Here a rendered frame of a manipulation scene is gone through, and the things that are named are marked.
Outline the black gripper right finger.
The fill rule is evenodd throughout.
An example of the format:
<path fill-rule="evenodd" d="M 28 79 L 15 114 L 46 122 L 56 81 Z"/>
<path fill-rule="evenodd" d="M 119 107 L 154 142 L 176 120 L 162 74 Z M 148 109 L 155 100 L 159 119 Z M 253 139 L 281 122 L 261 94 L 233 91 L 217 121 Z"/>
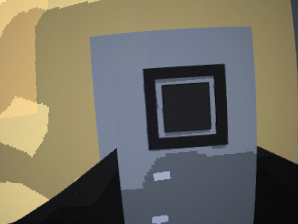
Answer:
<path fill-rule="evenodd" d="M 298 165 L 259 147 L 253 224 L 298 224 Z"/>

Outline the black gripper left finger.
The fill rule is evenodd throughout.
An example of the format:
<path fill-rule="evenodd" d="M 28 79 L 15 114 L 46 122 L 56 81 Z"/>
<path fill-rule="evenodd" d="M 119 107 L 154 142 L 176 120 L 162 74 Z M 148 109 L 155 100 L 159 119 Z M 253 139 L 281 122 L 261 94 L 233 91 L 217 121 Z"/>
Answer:
<path fill-rule="evenodd" d="M 11 224 L 125 224 L 117 148 L 63 192 Z"/>

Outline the tan wooden floor panel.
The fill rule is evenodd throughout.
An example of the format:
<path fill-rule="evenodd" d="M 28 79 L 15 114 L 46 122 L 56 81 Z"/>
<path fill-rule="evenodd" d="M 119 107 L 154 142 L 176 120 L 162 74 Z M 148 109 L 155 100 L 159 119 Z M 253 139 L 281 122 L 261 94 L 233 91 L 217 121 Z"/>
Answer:
<path fill-rule="evenodd" d="M 249 27 L 257 147 L 297 164 L 290 0 L 0 0 L 0 224 L 100 161 L 89 36 Z"/>

